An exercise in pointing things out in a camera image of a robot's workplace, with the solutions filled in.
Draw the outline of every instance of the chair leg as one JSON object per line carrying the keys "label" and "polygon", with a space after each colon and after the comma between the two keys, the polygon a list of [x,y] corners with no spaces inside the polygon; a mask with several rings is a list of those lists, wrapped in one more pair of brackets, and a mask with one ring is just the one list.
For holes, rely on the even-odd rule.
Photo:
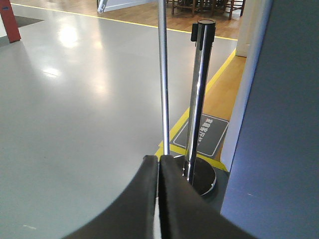
{"label": "chair leg", "polygon": [[215,7],[216,7],[216,0],[212,0],[212,5],[211,5],[211,15],[212,16],[214,16]]}
{"label": "chair leg", "polygon": [[232,15],[233,15],[234,3],[235,3],[235,0],[231,0],[228,20],[231,20],[231,17],[232,17]]}
{"label": "chair leg", "polygon": [[242,15],[243,15],[243,13],[244,13],[245,2],[246,2],[246,0],[243,0],[243,4],[242,4],[242,6],[241,6],[241,10],[240,10],[240,16],[242,16]]}
{"label": "chair leg", "polygon": [[193,0],[193,5],[191,6],[191,16],[195,16],[195,5],[197,0]]}
{"label": "chair leg", "polygon": [[171,14],[174,15],[175,0],[171,0]]}

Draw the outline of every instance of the stanchion post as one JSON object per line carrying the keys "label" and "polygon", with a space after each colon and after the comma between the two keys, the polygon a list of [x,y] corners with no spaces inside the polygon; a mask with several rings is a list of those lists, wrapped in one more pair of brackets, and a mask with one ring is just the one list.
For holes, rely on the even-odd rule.
{"label": "stanchion post", "polygon": [[167,27],[166,27],[166,0],[159,0],[159,62],[160,62],[160,89],[161,112],[163,123],[163,150],[169,155],[169,117],[168,117],[168,85],[167,85]]}
{"label": "stanchion post", "polygon": [[192,41],[196,41],[196,53],[183,172],[190,184],[193,184],[194,179],[200,117],[204,103],[211,47],[215,37],[215,25],[216,23],[212,20],[200,20],[197,25],[193,25],[192,31]]}

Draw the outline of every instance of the black floor mat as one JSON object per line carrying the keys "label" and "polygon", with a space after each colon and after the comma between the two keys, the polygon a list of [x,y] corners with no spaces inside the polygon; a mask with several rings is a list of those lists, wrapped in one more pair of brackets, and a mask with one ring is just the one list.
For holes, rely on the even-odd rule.
{"label": "black floor mat", "polygon": [[15,16],[16,23],[18,24],[18,27],[27,26],[30,24],[34,24],[40,21],[43,21],[41,19],[36,18],[29,18],[24,16]]}

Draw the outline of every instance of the yellow tape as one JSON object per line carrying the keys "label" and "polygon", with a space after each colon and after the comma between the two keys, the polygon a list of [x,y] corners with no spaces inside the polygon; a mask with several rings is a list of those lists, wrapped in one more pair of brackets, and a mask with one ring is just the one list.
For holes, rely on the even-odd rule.
{"label": "yellow tape", "polygon": [[[107,17],[92,16],[92,15],[87,15],[87,14],[82,14],[82,13],[76,13],[76,12],[70,12],[70,11],[62,11],[62,10],[56,10],[56,9],[49,9],[49,8],[45,8],[45,7],[28,6],[28,5],[18,4],[18,3],[11,3],[11,5],[25,6],[25,7],[31,7],[31,8],[42,9],[42,10],[63,12],[63,13],[71,13],[71,14],[75,14],[75,15],[79,15],[79,16],[88,16],[88,17],[93,17],[93,18],[106,19],[106,20],[109,20],[109,21],[117,21],[117,22],[122,22],[122,23],[133,24],[133,25],[139,25],[139,26],[147,26],[147,27],[157,28],[157,26],[152,26],[152,25],[147,25],[147,24],[142,24],[142,23],[136,23],[136,22],[131,22],[131,21],[116,20],[116,19],[107,18]],[[167,28],[167,30],[191,34],[190,31],[183,31],[183,30],[177,30],[177,29],[171,29],[171,28]],[[232,40],[232,41],[238,41],[237,39],[227,38],[227,37],[222,37],[222,36],[215,36],[215,37],[217,37],[217,38],[222,38],[222,39],[227,39],[227,40]]]}

